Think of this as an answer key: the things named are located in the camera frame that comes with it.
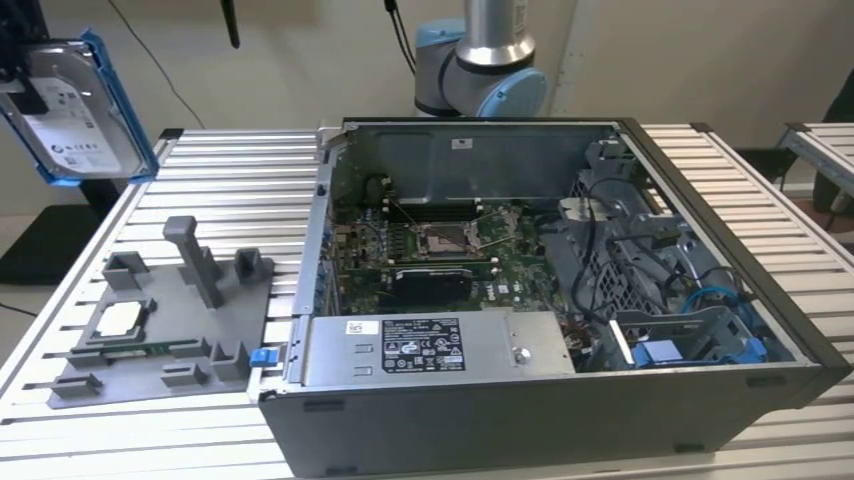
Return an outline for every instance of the slotted aluminum surface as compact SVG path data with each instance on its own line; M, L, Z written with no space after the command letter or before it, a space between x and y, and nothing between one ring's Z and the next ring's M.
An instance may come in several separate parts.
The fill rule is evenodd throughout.
M645 128L854 362L854 268L848 253L805 222L796 207L714 134L701 134L687 125ZM36 321L46 325L44 332L34 326L23 341L23 347L32 347L26 355L19 354L26 361L10 362L15 365L7 364L0 372L0 380L11 378L0 398L0 478L291 476L246 394L51 410L42 386L59 374L64 360L43 357L66 351L79 338L104 288L100 268L110 251L140 249L151 263L178 260L170 245L158 240L163 222L174 214L196 215L202 242L218 255L242 246L259 246L275 258L264 342L283 342L290 332L312 173L314 132L186 132L159 180L126 192L114 213L115 225L94 253L96 261L86 265L68 298L52 299L55 314L48 304L47 314ZM845 478L853 471L854 379L849 377L810 407L766 415L715 455L430 478L812 479Z
M782 145L854 195L854 123L794 124Z

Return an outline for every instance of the motherboard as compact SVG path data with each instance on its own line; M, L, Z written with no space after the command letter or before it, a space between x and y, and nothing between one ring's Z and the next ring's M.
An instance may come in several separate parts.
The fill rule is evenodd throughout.
M511 308L566 315L566 301L522 204L343 212L335 263L346 315Z

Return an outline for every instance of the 3d printed holder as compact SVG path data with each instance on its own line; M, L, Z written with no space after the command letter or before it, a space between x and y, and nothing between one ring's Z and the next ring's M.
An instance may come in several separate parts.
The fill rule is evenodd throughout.
M51 408L246 390L274 262L258 249L215 261L195 230L194 217L170 217L163 229L183 265L148 268L136 252L110 257L108 287L50 386Z

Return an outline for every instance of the warning label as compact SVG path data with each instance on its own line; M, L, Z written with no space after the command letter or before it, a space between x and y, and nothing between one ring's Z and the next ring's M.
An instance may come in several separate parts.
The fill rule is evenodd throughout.
M80 92L59 78L34 78L32 84L48 105L44 115L24 115L51 159L79 173L122 171L122 164L95 123Z
M383 320L383 370L387 373L466 370L459 319Z

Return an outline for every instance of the hard drive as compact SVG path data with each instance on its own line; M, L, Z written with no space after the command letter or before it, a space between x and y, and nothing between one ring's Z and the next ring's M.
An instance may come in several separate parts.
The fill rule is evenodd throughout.
M31 82L50 110L22 112L15 85L4 86L0 107L42 177L60 186L96 178L151 180L156 156L102 39L87 31L80 39L24 48Z

